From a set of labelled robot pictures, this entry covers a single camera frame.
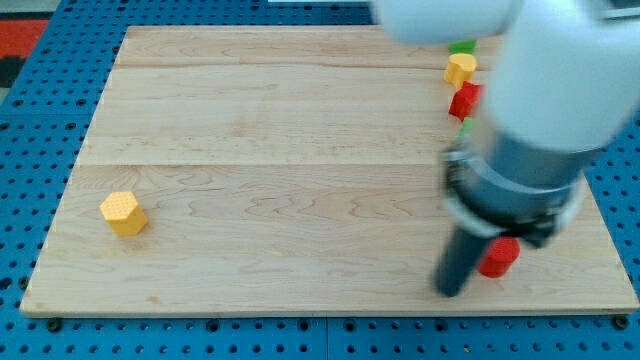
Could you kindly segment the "dark cylindrical pusher stick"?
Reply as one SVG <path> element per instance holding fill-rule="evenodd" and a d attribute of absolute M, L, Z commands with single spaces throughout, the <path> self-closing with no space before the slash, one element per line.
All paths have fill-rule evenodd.
<path fill-rule="evenodd" d="M 492 240 L 492 237 L 478 236 L 456 225 L 435 270 L 436 290 L 446 297 L 457 296 Z"/>

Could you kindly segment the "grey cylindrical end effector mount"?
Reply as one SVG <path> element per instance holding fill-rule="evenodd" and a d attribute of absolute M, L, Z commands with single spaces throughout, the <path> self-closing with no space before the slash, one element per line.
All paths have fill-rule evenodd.
<path fill-rule="evenodd" d="M 443 152 L 445 207 L 455 225 L 547 246 L 581 209 L 584 168 L 596 151 L 544 149 L 473 119 L 465 141 Z"/>

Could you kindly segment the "green block behind arm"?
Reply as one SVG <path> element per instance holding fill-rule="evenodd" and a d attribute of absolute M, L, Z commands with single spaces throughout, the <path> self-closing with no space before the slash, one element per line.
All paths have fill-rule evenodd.
<path fill-rule="evenodd" d="M 459 130 L 459 133 L 457 135 L 457 141 L 458 142 L 464 142 L 465 139 L 469 136 L 471 129 L 473 128 L 474 125 L 474 119 L 472 117 L 466 117 L 463 121 L 462 121 L 462 125 L 461 128 Z"/>

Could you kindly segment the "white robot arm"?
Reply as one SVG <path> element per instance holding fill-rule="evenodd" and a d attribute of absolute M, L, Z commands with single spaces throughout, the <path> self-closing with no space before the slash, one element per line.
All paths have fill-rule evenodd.
<path fill-rule="evenodd" d="M 639 105 L 639 7 L 625 1 L 375 1 L 394 40 L 502 35 L 466 134 L 445 150 L 455 221 L 434 275 L 458 294 L 500 236 L 543 247 L 577 215 L 586 166 Z"/>

